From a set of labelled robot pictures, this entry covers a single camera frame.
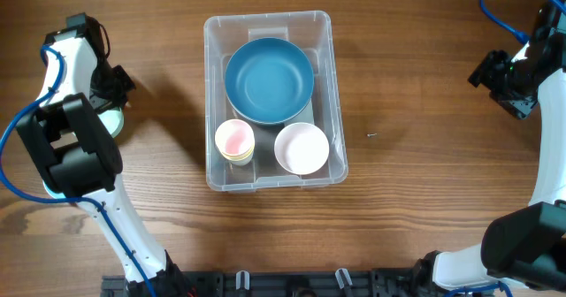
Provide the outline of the mint green bowl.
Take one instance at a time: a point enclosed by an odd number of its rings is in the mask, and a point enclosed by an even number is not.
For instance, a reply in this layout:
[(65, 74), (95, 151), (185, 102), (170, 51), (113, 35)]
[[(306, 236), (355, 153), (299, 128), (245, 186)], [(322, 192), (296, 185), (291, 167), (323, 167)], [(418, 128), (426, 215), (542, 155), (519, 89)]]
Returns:
[(98, 115), (108, 133), (116, 138), (124, 126), (123, 111), (117, 107), (106, 110)]

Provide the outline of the light blue bowl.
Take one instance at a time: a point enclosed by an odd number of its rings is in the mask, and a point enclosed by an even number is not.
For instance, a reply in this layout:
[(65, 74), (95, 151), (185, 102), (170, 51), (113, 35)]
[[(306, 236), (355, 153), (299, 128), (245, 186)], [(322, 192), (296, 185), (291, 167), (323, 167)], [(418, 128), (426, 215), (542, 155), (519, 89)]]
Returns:
[(64, 194), (62, 194), (62, 193), (56, 193), (56, 192), (52, 191), (52, 190), (49, 188), (49, 186), (48, 186), (45, 182), (42, 182), (42, 183), (43, 183), (43, 187), (44, 187), (46, 193), (47, 193), (51, 198), (53, 198), (53, 199), (64, 199), (64, 198), (65, 198), (65, 195), (64, 195)]

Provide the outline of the pink plastic cup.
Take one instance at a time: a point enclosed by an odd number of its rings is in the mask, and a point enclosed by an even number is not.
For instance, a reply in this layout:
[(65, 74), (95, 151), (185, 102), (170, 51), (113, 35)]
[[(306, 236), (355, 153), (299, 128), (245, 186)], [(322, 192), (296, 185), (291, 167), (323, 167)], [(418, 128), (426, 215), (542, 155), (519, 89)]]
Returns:
[(215, 145), (227, 156), (243, 156), (255, 147), (253, 129), (243, 120), (229, 119), (216, 130)]

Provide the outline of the cream plastic cup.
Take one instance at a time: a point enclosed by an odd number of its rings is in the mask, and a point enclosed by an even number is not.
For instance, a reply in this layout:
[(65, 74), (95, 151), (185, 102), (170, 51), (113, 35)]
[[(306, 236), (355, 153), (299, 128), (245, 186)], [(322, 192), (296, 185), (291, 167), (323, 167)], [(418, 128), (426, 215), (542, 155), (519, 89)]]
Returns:
[(245, 160), (242, 160), (242, 161), (238, 161), (238, 162), (236, 162), (236, 161), (228, 161), (227, 159), (226, 159), (226, 160), (227, 160), (230, 164), (237, 165), (237, 166), (243, 166), (243, 165), (248, 164), (248, 163), (252, 160), (252, 158), (253, 158), (253, 157), (248, 158), (248, 159), (245, 159)]

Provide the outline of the yellow plastic cup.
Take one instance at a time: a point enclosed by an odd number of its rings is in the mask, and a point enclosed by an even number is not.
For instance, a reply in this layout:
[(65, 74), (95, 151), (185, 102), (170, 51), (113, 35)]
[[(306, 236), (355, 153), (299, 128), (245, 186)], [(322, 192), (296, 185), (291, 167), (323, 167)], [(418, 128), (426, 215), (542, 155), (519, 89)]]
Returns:
[(250, 148), (250, 149), (247, 150), (246, 152), (241, 153), (241, 154), (237, 154), (237, 155), (229, 155), (229, 154), (227, 154), (227, 153), (225, 153), (225, 152), (221, 152), (221, 155), (222, 155), (224, 158), (226, 158), (228, 161), (236, 161), (236, 162), (238, 162), (238, 161), (242, 161), (242, 160), (251, 158), (251, 157), (253, 156), (253, 153), (254, 153), (254, 149), (253, 149), (253, 148)]

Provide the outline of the dark blue bowl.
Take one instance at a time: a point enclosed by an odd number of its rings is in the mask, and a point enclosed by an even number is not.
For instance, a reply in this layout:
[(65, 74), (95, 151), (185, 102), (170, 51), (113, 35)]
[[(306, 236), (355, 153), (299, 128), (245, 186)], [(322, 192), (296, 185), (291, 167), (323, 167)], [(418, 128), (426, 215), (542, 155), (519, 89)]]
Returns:
[(315, 89), (313, 67), (303, 50), (279, 38), (247, 42), (229, 59), (226, 97), (245, 119), (277, 125), (308, 105)]

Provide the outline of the pink bowl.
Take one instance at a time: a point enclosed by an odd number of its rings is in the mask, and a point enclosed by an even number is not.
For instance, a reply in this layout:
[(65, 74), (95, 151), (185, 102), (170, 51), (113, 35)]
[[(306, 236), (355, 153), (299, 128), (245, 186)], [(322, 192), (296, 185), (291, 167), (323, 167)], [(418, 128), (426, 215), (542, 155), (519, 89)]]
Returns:
[(299, 122), (285, 126), (279, 132), (273, 150), (283, 169), (295, 175), (309, 175), (324, 166), (330, 144), (320, 128)]

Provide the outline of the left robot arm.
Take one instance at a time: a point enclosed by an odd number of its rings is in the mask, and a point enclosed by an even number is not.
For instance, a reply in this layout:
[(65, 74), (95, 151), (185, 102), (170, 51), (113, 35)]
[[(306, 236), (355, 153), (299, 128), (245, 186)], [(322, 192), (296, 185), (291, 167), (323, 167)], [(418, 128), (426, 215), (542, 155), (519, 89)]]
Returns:
[(46, 35), (47, 67), (38, 99), (17, 130), (51, 198), (73, 202), (99, 225), (125, 272), (127, 296), (190, 296), (189, 280), (147, 231), (127, 196), (114, 141), (135, 88), (122, 66), (108, 62), (103, 25), (85, 13)]

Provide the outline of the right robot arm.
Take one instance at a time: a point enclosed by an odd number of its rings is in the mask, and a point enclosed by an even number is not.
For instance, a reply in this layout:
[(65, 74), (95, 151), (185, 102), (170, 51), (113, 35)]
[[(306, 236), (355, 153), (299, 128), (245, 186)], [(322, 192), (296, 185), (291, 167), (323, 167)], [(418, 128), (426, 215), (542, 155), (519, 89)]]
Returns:
[(565, 290), (565, 16), (545, 2), (529, 41), (514, 55), (489, 52), (468, 78), (517, 119), (540, 108), (536, 184), (525, 208), (495, 219), (482, 241), (432, 252), (411, 274), (413, 293), (482, 289)]

